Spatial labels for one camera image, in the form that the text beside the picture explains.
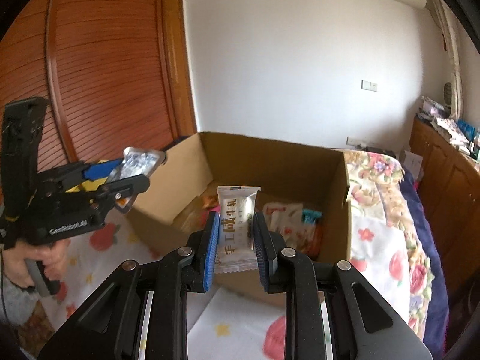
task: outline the black cable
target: black cable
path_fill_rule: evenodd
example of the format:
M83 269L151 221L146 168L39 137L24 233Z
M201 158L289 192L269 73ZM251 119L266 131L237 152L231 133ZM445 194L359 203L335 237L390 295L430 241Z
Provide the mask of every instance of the black cable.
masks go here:
M14 332L14 328L12 327L11 323L10 323L10 320L8 318L8 314L7 314L7 308L5 306L5 297L3 295L3 277L4 277L4 273L3 273L3 247L0 248L0 263L1 263L1 267L0 267L0 296L1 296L1 306L3 308L3 314L5 315L5 319L7 321L7 325L8 327L10 328L10 331L11 331L11 334L14 336L15 340L18 342L18 337L17 335L15 334Z

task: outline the open cardboard box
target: open cardboard box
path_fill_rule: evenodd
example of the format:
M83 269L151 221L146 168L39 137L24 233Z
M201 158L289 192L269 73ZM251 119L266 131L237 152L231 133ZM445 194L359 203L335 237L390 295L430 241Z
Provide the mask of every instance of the open cardboard box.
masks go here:
M184 246L189 217L203 193L218 185L258 186L256 207L268 202L304 203L323 212L317 261L350 258L349 177L343 153L322 147L213 132L195 134L167 151L167 162L150 177L128 219L139 238L160 255ZM263 292L258 271L216 274L215 282L274 305L284 294Z

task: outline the blue bed sheet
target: blue bed sheet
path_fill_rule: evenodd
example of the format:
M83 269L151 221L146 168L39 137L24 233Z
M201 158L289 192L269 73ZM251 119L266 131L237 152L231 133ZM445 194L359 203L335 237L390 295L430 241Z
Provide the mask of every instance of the blue bed sheet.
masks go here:
M400 190L407 201L410 214L417 229L423 250L430 257L431 271L435 279L431 284L431 302L428 306L425 326L424 344L430 350L433 360L440 360L444 355L445 335L448 324L448 295L443 276L442 263L435 247L430 225L425 218L422 202L414 188L415 180L405 169L405 180L400 183Z

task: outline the silver bolt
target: silver bolt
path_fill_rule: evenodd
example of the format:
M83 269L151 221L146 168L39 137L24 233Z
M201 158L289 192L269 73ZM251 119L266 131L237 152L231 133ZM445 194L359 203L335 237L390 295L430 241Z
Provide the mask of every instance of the silver bolt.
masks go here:
M188 246L182 246L177 250L179 256L187 257L191 255L191 249Z
M121 264L121 267L124 271L131 271L136 266L137 266L137 262L132 259L128 259L127 261L124 261Z
M284 249L282 249L282 255L284 255L285 257L295 257L296 254L297 252L295 251L295 249L292 249L291 247L285 247Z
M337 267L342 271L349 271L351 269L351 264L344 259L342 261L337 262Z

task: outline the human hand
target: human hand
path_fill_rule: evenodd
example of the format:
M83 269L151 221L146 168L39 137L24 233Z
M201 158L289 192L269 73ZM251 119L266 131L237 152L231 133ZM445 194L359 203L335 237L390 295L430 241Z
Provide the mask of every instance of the human hand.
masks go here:
M9 280L19 287L33 286L28 274L25 259L42 261L45 276L50 280L60 280L67 270L67 249L69 239L62 239L48 246L32 246L21 240L12 249L3 251L3 272Z

